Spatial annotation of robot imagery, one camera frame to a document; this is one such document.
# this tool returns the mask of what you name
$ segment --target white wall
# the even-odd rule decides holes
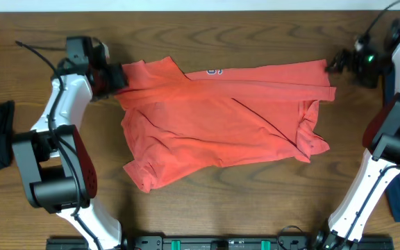
[[[0,0],[0,12],[380,10],[394,0]]]

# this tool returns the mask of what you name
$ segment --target wood grain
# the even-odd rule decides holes
[[[0,102],[16,101],[14,129],[27,131],[50,95],[51,71],[15,46],[63,47],[68,35],[91,35],[108,44],[112,60],[148,62],[172,56],[184,72],[257,67],[332,59],[353,46],[377,12],[87,12],[0,13]],[[373,31],[381,44],[388,13]],[[57,63],[62,52],[45,51]],[[91,103],[81,136],[97,169],[98,197],[127,233],[166,235],[274,235],[294,224],[315,231],[339,205],[356,175],[361,138],[381,107],[381,91],[332,76],[336,100],[322,103],[316,132],[331,150],[311,164],[293,159],[219,169],[208,167],[150,194],[139,191],[122,166],[133,157],[114,99]],[[366,233],[389,233],[400,249],[383,197]],[[29,206],[16,164],[0,171],[0,249],[44,249],[50,235],[78,235],[64,220]]]

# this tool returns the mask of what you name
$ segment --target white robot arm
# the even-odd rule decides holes
[[[104,44],[94,47],[90,37],[69,37],[66,49],[67,58],[55,70],[59,76],[53,77],[44,113],[30,132],[15,136],[15,159],[32,206],[66,219],[91,250],[119,249],[122,227],[95,197],[97,177],[78,129],[89,102],[125,87],[126,80],[121,65],[107,63],[109,55]],[[52,140],[54,135],[59,137],[61,147]],[[39,162],[54,157],[62,158],[62,166],[39,166]]]
[[[356,43],[355,55],[352,56],[353,60],[358,60],[354,62],[355,69],[372,71],[374,67],[384,67],[392,62],[395,96],[365,131],[363,145],[366,149],[359,172],[342,203],[329,217],[329,235],[326,240],[321,241],[321,245],[316,244],[317,249],[332,249],[336,245],[337,237],[357,244],[374,206],[388,184],[400,173],[400,22],[394,23],[391,32],[389,36],[394,39],[387,41],[391,56],[384,57],[381,62],[372,62],[377,55],[371,49],[363,47],[367,44],[359,46]],[[365,77],[365,72],[356,73],[363,76],[363,79],[368,78]],[[370,78],[365,85],[371,87],[372,83],[368,80]]]

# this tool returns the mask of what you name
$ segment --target orange shirt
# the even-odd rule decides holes
[[[325,60],[184,74],[172,61],[123,65],[116,95],[134,161],[124,169],[149,192],[207,166],[310,156],[329,149],[313,133],[319,100],[332,101]]]

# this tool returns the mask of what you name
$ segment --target cable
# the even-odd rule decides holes
[[[57,135],[55,133],[55,131],[54,131],[53,127],[52,127],[52,122],[54,122],[55,111],[56,111],[56,107],[58,105],[58,101],[60,100],[61,95],[63,95],[64,89],[65,89],[63,80],[61,79],[61,76],[58,74],[56,68],[52,65],[52,63],[49,60],[47,60],[47,58],[45,58],[43,55],[38,53],[33,47],[28,46],[27,44],[23,44],[20,41],[15,41],[15,43],[20,47],[24,47],[24,48],[28,49],[29,51],[31,51],[32,53],[37,55],[39,58],[41,58],[41,60],[43,60],[52,69],[53,74],[60,81],[60,90],[58,91],[58,94],[57,94],[57,96],[55,98],[55,101],[53,101],[53,104],[52,104],[52,107],[51,107],[49,115],[47,115],[47,126],[49,127],[49,132],[51,134],[51,138],[53,140],[53,143],[57,146],[58,151],[60,152],[62,157],[65,159],[66,163],[69,165],[69,168],[70,168],[70,170],[72,172],[72,176],[74,177],[74,182],[75,182],[75,186],[76,186],[76,207],[75,207],[75,210],[73,211],[73,213],[71,214],[71,216],[78,222],[78,224],[81,226],[81,228],[94,240],[94,243],[96,244],[97,249],[98,250],[102,250],[101,244],[100,244],[98,238],[96,237],[96,235],[84,224],[84,222],[78,216],[78,212],[81,209],[80,183],[79,183],[78,176],[76,175],[76,170],[75,170],[75,168],[74,168],[69,156],[67,155],[67,153],[64,150],[63,146],[61,145],[61,143],[63,143],[66,147],[68,147],[69,150],[72,153],[75,154],[75,156],[77,156],[77,153],[76,153],[75,149],[72,146],[70,146],[70,144],[68,144],[59,135]]]
[[[39,49],[39,50],[47,50],[47,51],[66,51],[66,48],[57,48],[57,47],[42,47],[36,45],[29,45],[32,49]]]
[[[397,5],[400,3],[400,0],[397,0],[393,3],[391,3],[389,6],[385,7],[379,14],[378,16],[373,20],[373,22],[369,25],[368,29],[365,31],[364,36],[368,35],[368,33],[371,31],[373,26],[376,24],[376,22],[390,9],[391,7]]]
[[[360,215],[362,214],[363,210],[367,206],[368,201],[372,197],[372,195],[374,193],[374,190],[376,190],[376,188],[379,185],[379,183],[381,182],[382,178],[385,176],[385,173],[387,173],[387,171],[389,169],[400,169],[400,165],[389,166],[389,167],[386,167],[385,169],[383,169],[381,171],[381,173],[378,176],[378,179],[376,180],[376,182],[374,183],[373,187],[369,191],[367,197],[365,198],[364,203],[361,205],[359,211],[356,213],[356,216],[355,216],[355,218],[353,220],[353,223],[351,224],[347,234],[345,235],[343,243],[338,247],[338,249],[342,249],[345,246],[345,244],[348,242],[348,238],[350,237],[351,233],[353,232],[353,229],[356,226],[356,223],[358,222],[358,220],[360,218]]]
[[[288,250],[288,249],[286,249],[286,248],[283,246],[283,241],[281,240],[281,236],[282,236],[282,233],[283,233],[285,230],[290,229],[290,228],[295,228],[295,229],[299,230],[301,233],[303,233],[302,229],[300,229],[298,226],[295,226],[295,225],[289,225],[289,226],[286,226],[286,227],[282,228],[282,230],[281,230],[280,232],[278,232],[278,235],[277,235],[277,244],[278,244],[283,250]]]

